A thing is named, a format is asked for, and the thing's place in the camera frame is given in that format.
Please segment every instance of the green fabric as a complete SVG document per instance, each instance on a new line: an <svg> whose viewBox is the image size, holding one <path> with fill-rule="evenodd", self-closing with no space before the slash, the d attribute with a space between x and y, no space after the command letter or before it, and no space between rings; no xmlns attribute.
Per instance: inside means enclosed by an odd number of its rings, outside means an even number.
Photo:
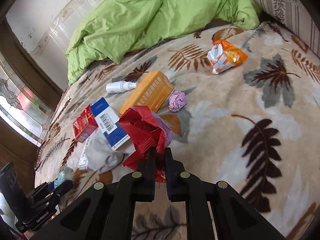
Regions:
<svg viewBox="0 0 320 240"><path fill-rule="evenodd" d="M74 31L66 56L69 85L95 60L119 64L128 51L205 27L213 18L259 25L253 0L105 0Z"/></svg>

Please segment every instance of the red box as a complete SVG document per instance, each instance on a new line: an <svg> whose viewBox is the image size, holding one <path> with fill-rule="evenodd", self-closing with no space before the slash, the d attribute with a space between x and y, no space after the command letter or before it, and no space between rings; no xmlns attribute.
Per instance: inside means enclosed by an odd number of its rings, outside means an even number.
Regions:
<svg viewBox="0 0 320 240"><path fill-rule="evenodd" d="M98 124L88 106L73 123L75 141L83 143L97 128Z"/></svg>

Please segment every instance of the small red package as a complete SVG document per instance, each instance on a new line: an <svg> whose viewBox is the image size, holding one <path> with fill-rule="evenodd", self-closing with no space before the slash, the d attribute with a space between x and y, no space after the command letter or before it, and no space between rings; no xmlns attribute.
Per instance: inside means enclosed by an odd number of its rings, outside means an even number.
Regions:
<svg viewBox="0 0 320 240"><path fill-rule="evenodd" d="M88 106L73 123L75 141L83 143L97 128L98 124Z"/></svg>
<svg viewBox="0 0 320 240"><path fill-rule="evenodd" d="M135 152L123 163L137 170L138 163L147 158L144 154L150 147L156 147L156 182L165 182L164 149L172 141L172 130L147 106L132 106L119 119L119 125L130 136Z"/></svg>

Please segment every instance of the white bottle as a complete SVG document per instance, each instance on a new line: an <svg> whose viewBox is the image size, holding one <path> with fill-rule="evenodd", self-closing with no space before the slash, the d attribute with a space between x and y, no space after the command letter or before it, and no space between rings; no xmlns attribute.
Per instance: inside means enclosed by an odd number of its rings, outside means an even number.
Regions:
<svg viewBox="0 0 320 240"><path fill-rule="evenodd" d="M113 93L123 93L132 89L135 89L137 87L137 83L133 82L126 82L126 81L118 81L109 83L106 85L106 91L109 94Z"/></svg>

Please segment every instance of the paper ball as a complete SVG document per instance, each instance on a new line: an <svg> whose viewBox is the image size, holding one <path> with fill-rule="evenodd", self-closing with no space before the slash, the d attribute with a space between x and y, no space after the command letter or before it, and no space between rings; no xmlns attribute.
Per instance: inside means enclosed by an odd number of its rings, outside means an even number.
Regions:
<svg viewBox="0 0 320 240"><path fill-rule="evenodd" d="M171 112L178 112L187 104L186 94L181 91L175 91L169 98L169 109Z"/></svg>

